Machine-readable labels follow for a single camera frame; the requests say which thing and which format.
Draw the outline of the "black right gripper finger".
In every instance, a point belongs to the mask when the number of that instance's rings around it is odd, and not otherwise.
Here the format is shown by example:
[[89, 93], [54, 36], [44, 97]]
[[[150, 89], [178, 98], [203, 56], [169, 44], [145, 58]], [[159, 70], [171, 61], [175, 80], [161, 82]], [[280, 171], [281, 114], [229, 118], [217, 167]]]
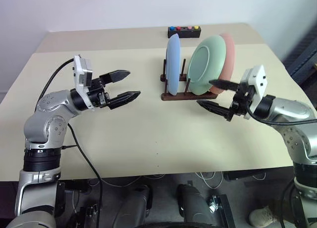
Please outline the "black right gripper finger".
[[224, 117], [227, 121], [232, 120], [233, 113], [229, 108], [222, 107], [218, 103], [208, 100], [197, 100], [197, 103], [207, 111]]
[[222, 90], [236, 91], [239, 87], [238, 83], [222, 79], [210, 80], [209, 83]]

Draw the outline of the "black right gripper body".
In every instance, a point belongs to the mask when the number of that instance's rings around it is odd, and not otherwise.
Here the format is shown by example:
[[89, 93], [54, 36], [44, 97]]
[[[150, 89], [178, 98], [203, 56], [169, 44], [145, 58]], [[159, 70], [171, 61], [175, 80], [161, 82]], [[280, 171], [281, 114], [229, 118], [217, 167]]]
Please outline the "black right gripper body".
[[229, 115], [246, 115], [247, 106], [250, 105], [253, 99], [253, 86], [247, 86], [246, 83], [242, 83], [237, 87], [236, 93], [233, 97], [233, 101], [229, 108]]

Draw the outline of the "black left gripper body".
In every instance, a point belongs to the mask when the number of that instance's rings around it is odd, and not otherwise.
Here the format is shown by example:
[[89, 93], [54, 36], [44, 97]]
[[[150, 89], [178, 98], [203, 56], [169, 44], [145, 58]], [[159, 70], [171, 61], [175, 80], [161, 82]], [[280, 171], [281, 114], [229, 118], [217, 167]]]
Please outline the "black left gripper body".
[[105, 91], [105, 86], [111, 83], [110, 75], [100, 75], [91, 82], [88, 97], [94, 107], [110, 107], [109, 95]]

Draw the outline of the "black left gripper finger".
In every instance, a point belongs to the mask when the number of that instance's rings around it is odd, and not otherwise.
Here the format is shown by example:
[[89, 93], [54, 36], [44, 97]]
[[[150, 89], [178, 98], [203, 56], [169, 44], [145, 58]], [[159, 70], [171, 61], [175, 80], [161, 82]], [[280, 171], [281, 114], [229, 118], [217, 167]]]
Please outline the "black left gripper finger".
[[108, 107], [113, 110], [115, 108], [124, 106], [135, 100], [140, 94], [140, 91], [128, 91], [119, 94], [117, 97], [108, 100]]
[[130, 74], [128, 70], [115, 70], [103, 75], [100, 75], [100, 79], [103, 84], [115, 83], [123, 80]]

